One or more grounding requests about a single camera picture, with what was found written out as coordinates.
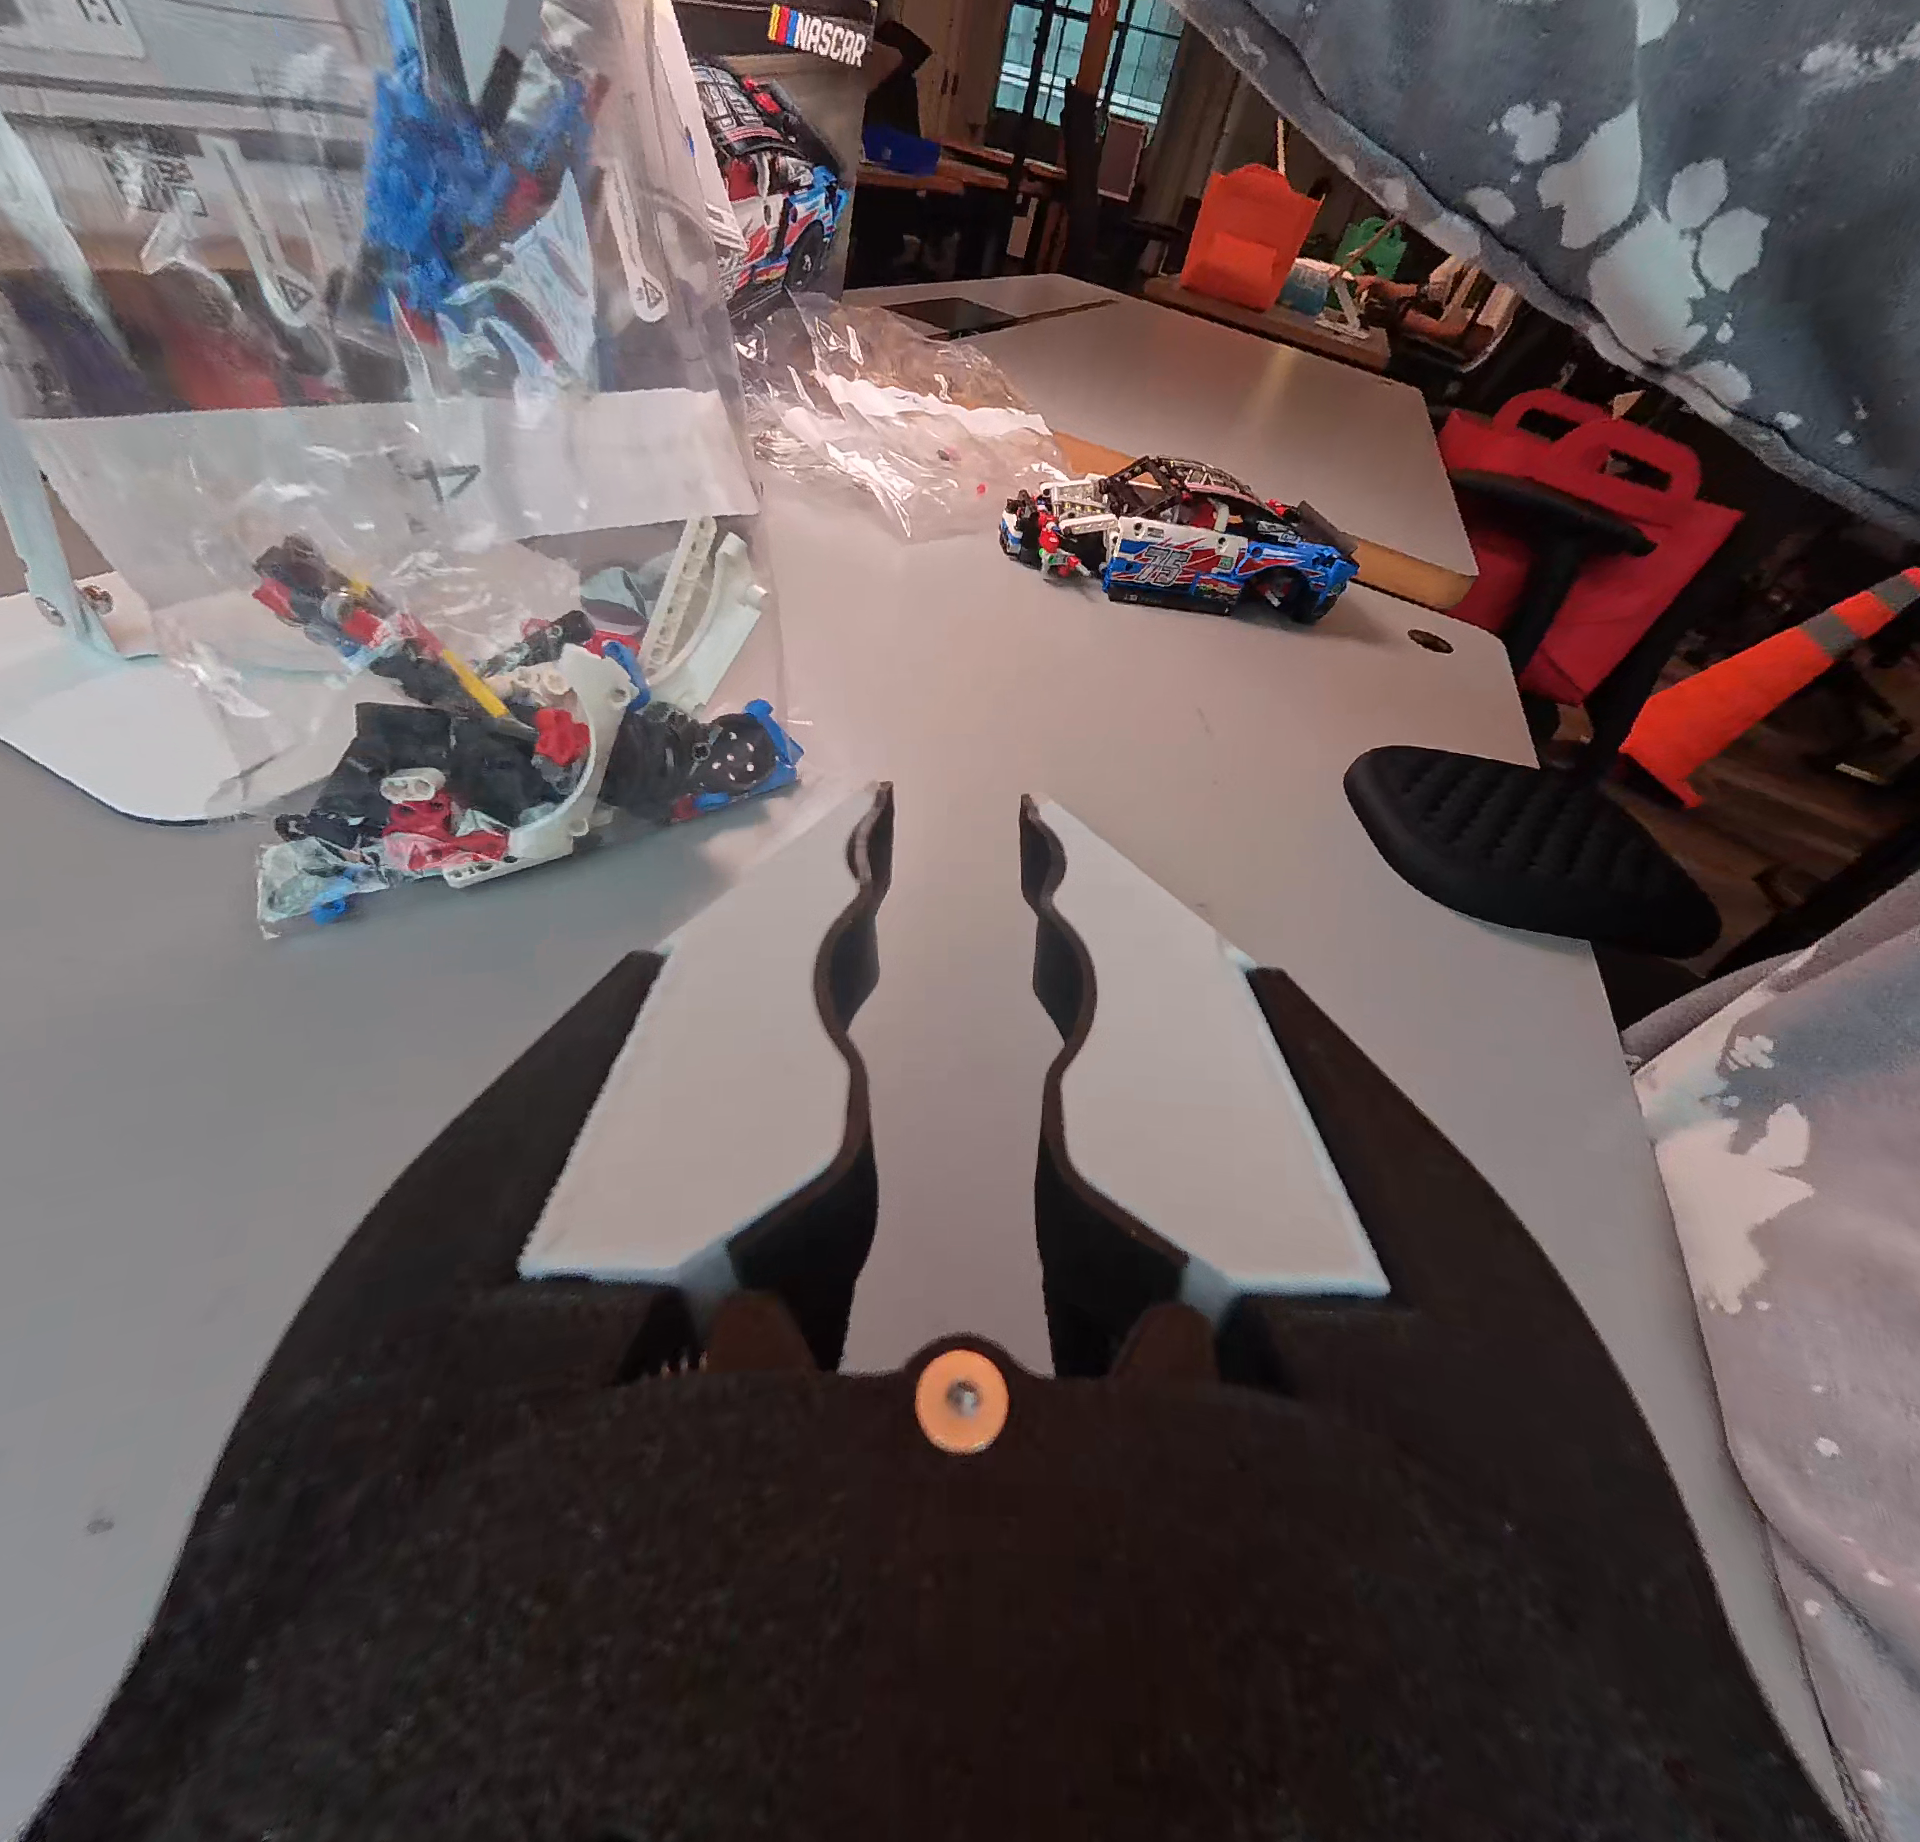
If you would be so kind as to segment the grey desk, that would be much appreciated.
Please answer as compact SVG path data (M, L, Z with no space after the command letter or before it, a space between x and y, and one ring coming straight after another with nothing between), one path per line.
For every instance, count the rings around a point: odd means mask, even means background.
M621 955L870 779L897 832L852 1027L881 1200L848 1363L944 1329L1045 1361L1030 1185L1058 1035L1017 832L1023 795L1053 798L1283 969L1557 1263L1838 1808L1590 953L1428 901L1341 795L1379 743L1523 753L1500 646L1376 589L1304 632L1110 607L993 535L903 550L785 483L763 538L804 788L521 882L269 941L248 827L138 825L4 753L4 1838L110 1701L230 1426L378 1195Z
M852 289L845 301L972 340L1081 471L1149 455L1208 460L1357 538L1372 589L1447 612L1476 580L1413 387L1056 272Z

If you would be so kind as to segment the person's bleached grey hoodie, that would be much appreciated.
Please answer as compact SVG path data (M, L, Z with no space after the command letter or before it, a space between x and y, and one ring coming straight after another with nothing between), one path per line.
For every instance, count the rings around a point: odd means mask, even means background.
M1621 1033L1863 1835L1917 1835L1917 880Z

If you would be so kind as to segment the orange bag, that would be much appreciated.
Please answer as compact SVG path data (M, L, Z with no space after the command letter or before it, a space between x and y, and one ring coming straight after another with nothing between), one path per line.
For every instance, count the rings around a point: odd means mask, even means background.
M1321 198L1294 189L1276 166L1215 174L1200 201L1179 285L1237 310L1270 310L1313 230Z

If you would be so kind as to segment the blue white toy race car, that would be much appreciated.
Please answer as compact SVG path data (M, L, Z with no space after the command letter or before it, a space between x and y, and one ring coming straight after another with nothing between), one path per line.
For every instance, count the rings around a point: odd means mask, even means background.
M1359 577L1357 547L1306 503L1259 496L1211 463L1149 457L1020 491L999 522L1006 556L1088 578L1115 603L1321 621Z

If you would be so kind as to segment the window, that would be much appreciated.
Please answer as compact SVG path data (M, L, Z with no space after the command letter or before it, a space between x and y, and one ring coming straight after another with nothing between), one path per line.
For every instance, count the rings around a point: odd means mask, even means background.
M993 114L1030 106L1058 126L1065 89L1079 75L1094 0L1010 0ZM1094 101L1102 114L1155 129L1185 23L1165 0L1118 0Z

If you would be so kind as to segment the crumpled empty clear plastic bag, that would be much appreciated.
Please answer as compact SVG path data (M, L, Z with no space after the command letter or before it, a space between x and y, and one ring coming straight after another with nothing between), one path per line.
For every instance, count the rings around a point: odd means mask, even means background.
M1011 496L1069 480L1045 418L988 355L890 310L785 297L739 322L732 347L760 480L904 541L989 533Z

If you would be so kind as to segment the clear bag of blue pins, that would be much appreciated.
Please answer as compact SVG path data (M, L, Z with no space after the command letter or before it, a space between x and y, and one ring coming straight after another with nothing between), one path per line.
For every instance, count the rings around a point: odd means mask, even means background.
M669 0L544 0L505 117L424 0L4 0L4 406L738 397Z

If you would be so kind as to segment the white instruction sheet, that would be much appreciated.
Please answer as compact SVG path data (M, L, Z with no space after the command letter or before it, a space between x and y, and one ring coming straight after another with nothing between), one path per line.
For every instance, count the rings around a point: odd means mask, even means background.
M234 820L322 776L315 740L246 751L211 701L156 653L150 610L115 572L72 572L52 492L1 415L4 533L23 586L1 600L1 740L118 817Z

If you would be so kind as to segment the red fabric bag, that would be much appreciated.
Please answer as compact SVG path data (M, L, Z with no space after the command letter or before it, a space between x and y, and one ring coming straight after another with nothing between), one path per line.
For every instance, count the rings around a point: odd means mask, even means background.
M1641 564L1606 560L1574 583L1519 683L1523 698L1584 705L1639 626L1665 614L1740 530L1740 510L1704 492L1691 446L1559 390L1523 390L1490 415L1455 406L1435 446L1449 475L1484 470L1559 488L1631 520L1653 545ZM1453 614L1496 633L1522 589L1528 539L1473 503L1459 511L1478 573Z

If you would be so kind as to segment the orange traffic cone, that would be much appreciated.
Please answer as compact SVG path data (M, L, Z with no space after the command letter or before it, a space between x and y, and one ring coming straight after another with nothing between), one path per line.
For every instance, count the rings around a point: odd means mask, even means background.
M1624 774L1696 808L1693 774L1917 607L1913 566L1653 694L1620 747Z

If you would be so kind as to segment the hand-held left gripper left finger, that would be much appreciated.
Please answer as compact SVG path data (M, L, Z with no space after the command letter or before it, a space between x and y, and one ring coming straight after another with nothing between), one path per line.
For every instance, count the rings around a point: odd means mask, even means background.
M858 1143L850 1024L878 979L895 791L863 784L660 951L521 1251L523 1280L716 1286L732 1244Z

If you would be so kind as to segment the person's right forearm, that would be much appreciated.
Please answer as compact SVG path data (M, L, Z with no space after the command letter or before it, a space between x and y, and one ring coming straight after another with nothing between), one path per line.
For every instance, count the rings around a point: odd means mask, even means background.
M1916 535L1917 0L1167 2L1428 239Z

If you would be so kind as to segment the clear bag of mixed parts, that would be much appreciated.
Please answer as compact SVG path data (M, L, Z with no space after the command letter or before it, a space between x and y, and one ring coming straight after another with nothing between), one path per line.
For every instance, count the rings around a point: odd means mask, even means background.
M793 781L765 682L746 408L719 390L26 422L76 577L253 751L254 915L471 891Z

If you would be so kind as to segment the toy car box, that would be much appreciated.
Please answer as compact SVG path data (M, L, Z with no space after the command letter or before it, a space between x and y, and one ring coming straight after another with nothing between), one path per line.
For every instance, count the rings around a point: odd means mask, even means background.
M728 314L746 328L800 294L839 295L852 233L876 6L870 0L670 0L711 165Z

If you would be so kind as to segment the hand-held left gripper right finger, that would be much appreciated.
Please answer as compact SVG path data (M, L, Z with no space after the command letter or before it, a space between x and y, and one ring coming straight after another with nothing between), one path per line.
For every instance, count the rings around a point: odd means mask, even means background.
M1055 798L1023 798L1065 1175L1174 1297L1385 1297L1253 963Z

